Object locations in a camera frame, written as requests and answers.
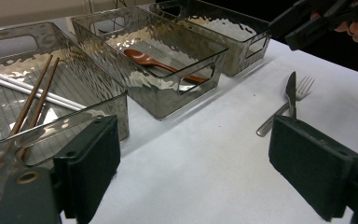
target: chopsticks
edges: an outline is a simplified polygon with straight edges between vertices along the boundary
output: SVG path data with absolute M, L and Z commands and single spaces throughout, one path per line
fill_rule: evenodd
M 42 74 L 40 74 L 39 78 L 36 81 L 36 84 L 34 85 L 34 88 L 31 91 L 31 94 L 28 96 L 27 101 L 25 102 L 24 107 L 22 108 L 19 116 L 16 119 L 16 122 L 14 123 L 13 128 L 10 131 L 9 137 L 18 133 L 20 131 L 21 125 L 25 120 L 25 117 L 27 116 L 28 110 L 31 107 L 31 103 L 34 100 L 34 97 L 36 96 L 37 90 L 39 89 L 40 84 L 42 83 L 43 77 L 45 76 L 46 72 L 48 71 L 48 65 L 51 62 L 51 59 L 53 58 L 52 55 L 48 57 L 48 61 L 45 64 L 45 67 L 43 68 Z
M 28 126 L 28 129 L 32 129 L 34 126 L 36 126 L 36 123 L 40 117 L 40 113 L 42 112 L 42 108 L 43 108 L 43 104 L 45 103 L 45 100 L 46 100 L 46 97 L 48 96 L 48 89 L 50 88 L 50 85 L 51 85 L 51 81 L 53 80 L 53 77 L 54 77 L 54 74 L 55 74 L 55 71 L 57 69 L 57 65 L 58 65 L 58 62 L 60 61 L 60 58 L 57 58 L 54 65 L 53 65 L 53 70 L 51 71 L 50 73 L 50 76 L 48 77 L 48 83 L 46 84 L 45 88 L 43 89 L 43 92 L 42 92 L 42 95 L 40 96 L 40 99 L 39 101 L 37 102 L 37 106 L 36 106 L 36 110 L 34 112 L 34 115 L 31 119 L 31 122 Z M 34 86 L 34 89 L 37 91 L 39 89 L 39 86 Z M 24 157 L 25 157 L 25 154 L 27 153 L 28 151 L 28 147 L 26 147 L 24 150 L 21 151 L 19 157 L 24 160 Z

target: silver fork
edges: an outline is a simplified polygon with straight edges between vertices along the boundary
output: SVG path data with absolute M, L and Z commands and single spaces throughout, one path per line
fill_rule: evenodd
M 301 82 L 296 87 L 296 101 L 301 101 L 310 93 L 310 87 L 312 86 L 313 82 L 315 81 L 312 77 L 304 77 Z M 272 128 L 272 121 L 274 120 L 275 115 L 281 115 L 285 110 L 289 108 L 289 104 L 286 103 L 281 106 L 269 119 L 264 122 L 260 128 L 257 129 L 257 135 L 260 137 L 266 136 L 266 134 Z

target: white table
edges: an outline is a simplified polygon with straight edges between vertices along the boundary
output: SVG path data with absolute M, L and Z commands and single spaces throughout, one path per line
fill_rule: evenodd
M 297 118 L 358 152 L 358 72 L 271 40 L 261 67 L 163 121 L 129 98 L 130 137 L 92 223 L 325 223 L 269 163 L 270 133 L 255 133 L 293 71 L 316 78 Z

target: wooden spoon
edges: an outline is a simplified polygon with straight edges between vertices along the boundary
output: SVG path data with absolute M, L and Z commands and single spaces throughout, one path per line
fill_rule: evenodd
M 157 66 L 160 68 L 164 68 L 170 72 L 177 71 L 177 69 L 172 68 L 165 63 L 161 63 L 161 62 L 155 60 L 154 58 L 150 57 L 149 55 L 147 55 L 141 51 L 138 51 L 136 49 L 124 49 L 124 54 L 127 55 L 128 57 L 132 58 L 138 64 L 141 64 L 144 66 Z M 185 77 L 185 80 L 190 83 L 193 83 L 193 84 L 200 84 L 205 81 L 205 78 L 188 76 L 188 77 Z

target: clear plastic bin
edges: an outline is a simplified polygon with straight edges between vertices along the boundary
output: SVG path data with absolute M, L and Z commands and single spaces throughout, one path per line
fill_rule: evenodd
M 49 70 L 60 58 L 49 93 L 79 104 L 68 107 L 46 100 L 37 126 L 27 124 L 37 98 L 20 133 L 9 133 L 29 93 L 0 84 L 0 195 L 7 177 L 30 166 L 51 167 L 50 158 L 98 117 L 116 115 L 120 140 L 129 137 L 127 90 L 114 81 L 53 23 L 37 23 L 0 29 L 0 74 L 34 85 L 49 55 Z M 19 153 L 27 148 L 23 159 Z
M 223 73 L 246 74 L 263 62 L 269 45 L 269 23 L 200 0 L 172 0 L 149 10 L 228 47 Z
M 164 119 L 218 84 L 227 48 L 139 7 L 72 18 L 81 48 L 156 119 Z M 175 72 L 127 57 L 136 49 Z M 188 81 L 190 76 L 201 82 Z

